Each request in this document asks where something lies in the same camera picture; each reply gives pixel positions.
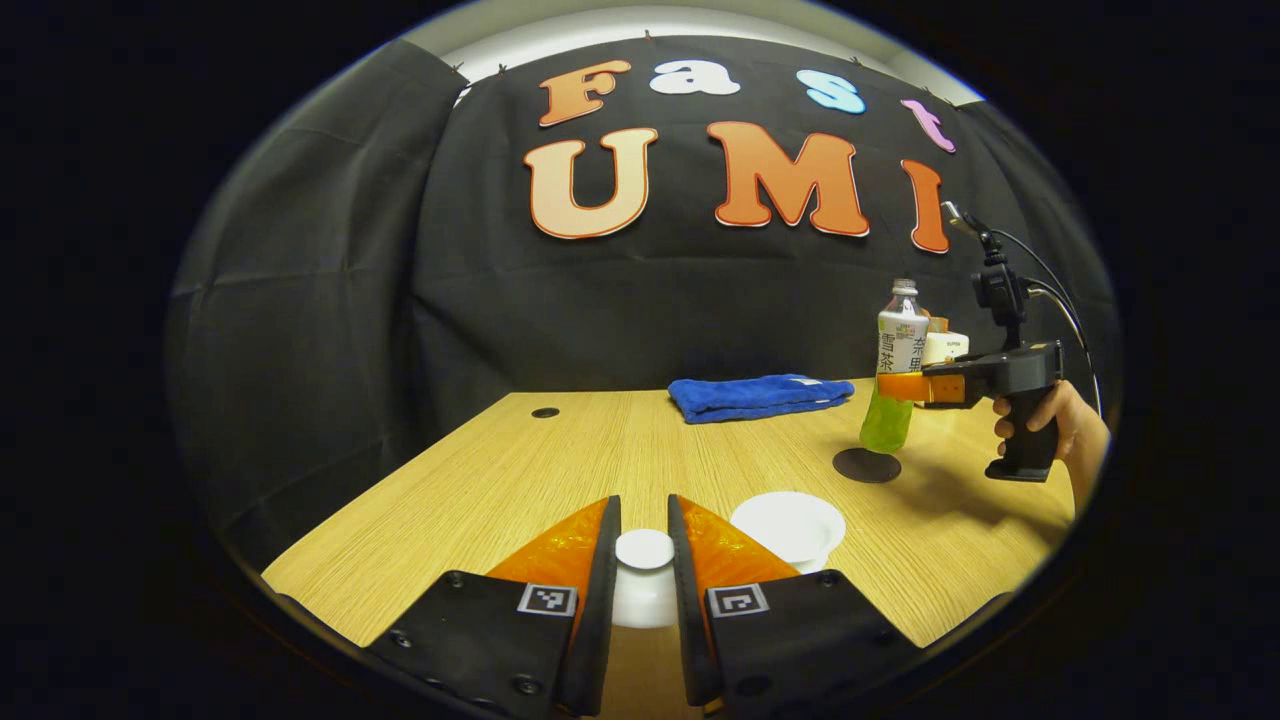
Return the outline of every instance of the human hand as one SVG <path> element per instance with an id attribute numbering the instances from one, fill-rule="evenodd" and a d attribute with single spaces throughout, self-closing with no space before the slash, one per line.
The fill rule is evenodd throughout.
<path id="1" fill-rule="evenodd" d="M 996 398 L 992 407 L 1001 418 L 1005 418 L 1012 410 L 1009 400 L 1004 397 Z M 1032 413 L 1030 419 L 1027 420 L 1027 427 L 1018 428 L 1018 430 L 1038 432 L 1055 418 L 1057 419 L 1057 451 L 1055 457 L 1066 464 L 1074 487 L 1085 488 L 1087 486 L 1092 486 L 1098 470 L 1102 468 L 1102 460 L 1111 441 L 1111 432 L 1107 429 L 1106 423 L 1102 421 L 1102 418 L 1084 402 L 1080 393 L 1068 380 L 1057 380 L 1053 389 L 1044 396 L 1044 400 Z M 1001 419 L 996 421 L 996 437 L 1009 439 L 1014 437 L 1014 424 L 1009 420 Z M 1004 442 L 1000 443 L 996 452 L 1001 456 L 1005 455 Z"/>

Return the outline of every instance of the folded blue towel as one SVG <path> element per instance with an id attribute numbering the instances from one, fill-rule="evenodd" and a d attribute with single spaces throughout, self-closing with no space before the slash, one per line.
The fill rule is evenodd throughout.
<path id="1" fill-rule="evenodd" d="M 667 392 L 685 414 L 685 421 L 696 424 L 836 407 L 854 393 L 854 386 L 844 380 L 786 374 L 722 383 L 676 380 L 667 387 Z"/>

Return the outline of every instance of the black fabric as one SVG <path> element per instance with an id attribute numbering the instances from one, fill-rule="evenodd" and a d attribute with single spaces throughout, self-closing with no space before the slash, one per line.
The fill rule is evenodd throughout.
<path id="1" fill-rule="evenodd" d="M 540 128 L 549 77 L 627 60 L 616 88 L 591 114 Z M 663 95 L 652 69 L 668 60 L 721 63 L 742 87 L 735 95 Z M 867 102 L 851 115 L 819 106 L 796 70 L 849 79 Z M 957 146 L 948 155 L 900 105 L 914 99 L 942 120 Z M 863 238 L 823 234 L 808 219 L 764 228 L 721 225 L 724 156 L 707 126 L 764 127 L 794 158 L 809 133 L 844 137 L 863 214 Z M 650 195 L 631 225 L 600 238 L 566 241 L 539 231 L 529 210 L 524 155 L 579 138 L 575 199 L 599 205 L 613 193 L 608 132 L 652 127 Z M 918 281 L 923 305 L 996 350 L 1004 333 L 977 306 L 969 274 L 982 249 L 948 231 L 945 256 L 915 249 L 914 193 L 902 159 L 942 177 L 941 197 L 1028 242 L 1069 284 L 1085 316 L 1100 366 L 1119 368 L 1112 299 L 1079 209 L 1047 163 L 986 104 L 957 110 L 920 88 L 851 61 L 764 41 L 658 37 L 571 50 L 477 82 L 449 117 L 428 181 L 413 269 L 413 319 L 422 348 L 419 405 L 449 432 L 511 391 L 666 387 L 677 378 L 723 380 L 771 373 L 818 378 L 874 373 L 874 318 L 895 277 Z M 762 192 L 762 201 L 769 200 Z M 810 199 L 810 209 L 814 200 Z M 1021 250 L 1015 269 L 1042 278 Z M 1061 337 L 1066 377 L 1087 392 L 1088 374 L 1057 309 L 1032 305 L 1024 338 Z"/>
<path id="2" fill-rule="evenodd" d="M 406 387 L 406 272 L 466 81 L 406 42 L 302 100 L 233 170 L 174 281 L 169 395 L 215 527 L 262 569 L 435 433 Z"/>

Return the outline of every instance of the plastic bottle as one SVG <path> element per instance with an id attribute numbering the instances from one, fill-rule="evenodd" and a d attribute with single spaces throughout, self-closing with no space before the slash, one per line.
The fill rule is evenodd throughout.
<path id="1" fill-rule="evenodd" d="M 914 281 L 893 281 L 893 299 L 877 318 L 877 375 L 920 369 L 929 319 L 919 311 L 918 295 Z M 882 396 L 877 383 L 858 439 L 872 452 L 895 452 L 906 443 L 910 424 L 911 401 Z"/>

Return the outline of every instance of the table surface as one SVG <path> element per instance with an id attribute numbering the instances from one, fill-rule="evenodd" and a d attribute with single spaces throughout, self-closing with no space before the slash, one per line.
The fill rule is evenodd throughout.
<path id="1" fill-rule="evenodd" d="M 746 498 L 800 491 L 840 509 L 827 564 L 923 646 L 1015 589 L 1065 536 L 1066 470 L 1048 482 L 983 475 L 998 438 L 991 401 L 916 407 L 902 474 L 883 484 L 832 466 L 858 446 L 872 395 L 750 421 L 689 425 L 667 391 L 511 393 L 325 520 L 262 574 L 367 646 L 451 569 L 484 574 L 582 506 L 622 498 L 622 532 L 667 529 L 678 493 L 726 520 Z M 557 407 L 538 419 L 539 407 Z M 684 702 L 676 628 L 614 628 L 603 717 L 700 717 Z"/>

